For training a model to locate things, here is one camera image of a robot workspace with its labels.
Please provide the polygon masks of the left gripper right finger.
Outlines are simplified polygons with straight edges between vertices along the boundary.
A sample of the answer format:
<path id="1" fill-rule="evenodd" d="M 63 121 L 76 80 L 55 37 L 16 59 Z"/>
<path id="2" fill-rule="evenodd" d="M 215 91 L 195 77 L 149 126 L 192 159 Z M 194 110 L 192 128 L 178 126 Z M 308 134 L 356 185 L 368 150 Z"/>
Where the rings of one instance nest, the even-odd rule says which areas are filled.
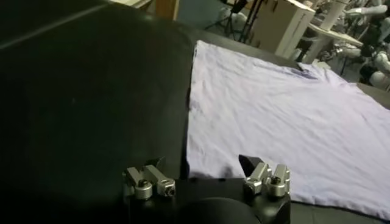
<path id="1" fill-rule="evenodd" d="M 244 187 L 250 194 L 267 194 L 270 197 L 284 197 L 290 194 L 290 170 L 284 164 L 278 164 L 274 170 L 258 157 L 238 156 L 245 174 Z"/>

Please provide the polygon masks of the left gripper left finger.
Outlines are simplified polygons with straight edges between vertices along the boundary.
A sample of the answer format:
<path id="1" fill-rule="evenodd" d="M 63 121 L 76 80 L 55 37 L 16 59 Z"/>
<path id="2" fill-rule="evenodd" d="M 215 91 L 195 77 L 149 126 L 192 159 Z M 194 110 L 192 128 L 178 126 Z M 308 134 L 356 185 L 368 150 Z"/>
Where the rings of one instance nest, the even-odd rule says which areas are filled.
<path id="1" fill-rule="evenodd" d="M 137 167 L 122 172 L 123 199 L 149 200 L 154 195 L 172 198 L 176 195 L 176 181 L 163 173 L 165 157 L 150 159 Z"/>

